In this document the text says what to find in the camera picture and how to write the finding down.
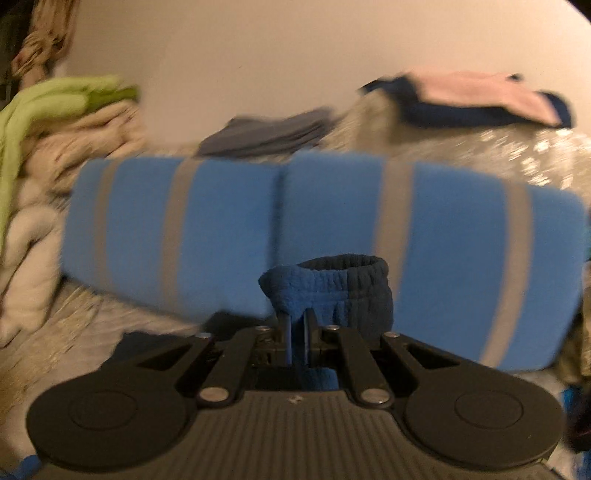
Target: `beige wall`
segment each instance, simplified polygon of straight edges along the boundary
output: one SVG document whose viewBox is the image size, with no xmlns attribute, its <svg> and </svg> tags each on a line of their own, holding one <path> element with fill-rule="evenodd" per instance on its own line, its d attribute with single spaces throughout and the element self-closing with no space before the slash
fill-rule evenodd
<svg viewBox="0 0 591 480">
<path fill-rule="evenodd" d="M 82 0 L 67 72 L 139 83 L 153 140 L 186 142 L 237 113 L 344 109 L 419 64 L 522 73 L 591 134 L 591 24 L 565 0 Z"/>
</svg>

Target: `gray strap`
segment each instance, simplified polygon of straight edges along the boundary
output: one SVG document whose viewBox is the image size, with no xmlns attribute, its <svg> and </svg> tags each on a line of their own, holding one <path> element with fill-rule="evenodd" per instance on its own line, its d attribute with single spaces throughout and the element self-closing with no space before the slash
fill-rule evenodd
<svg viewBox="0 0 591 480">
<path fill-rule="evenodd" d="M 480 355 L 487 367 L 498 367 L 511 344 L 530 279 L 533 218 L 527 185 L 503 180 L 507 240 L 505 266 L 495 318 Z"/>
<path fill-rule="evenodd" d="M 201 164 L 202 162 L 199 160 L 187 158 L 178 165 L 170 184 L 170 193 L 164 214 L 160 278 L 164 304 L 172 312 L 180 313 L 177 279 L 183 225 L 189 201 L 189 190 L 193 184 L 195 172 Z"/>
<path fill-rule="evenodd" d="M 389 266 L 388 283 L 396 301 L 406 258 L 413 208 L 413 165 L 386 161 L 378 215 L 375 254 Z"/>
<path fill-rule="evenodd" d="M 107 262 L 107 217 L 109 198 L 122 158 L 112 160 L 103 170 L 95 203 L 95 265 L 96 281 L 101 290 L 113 291 L 113 281 Z"/>
</svg>

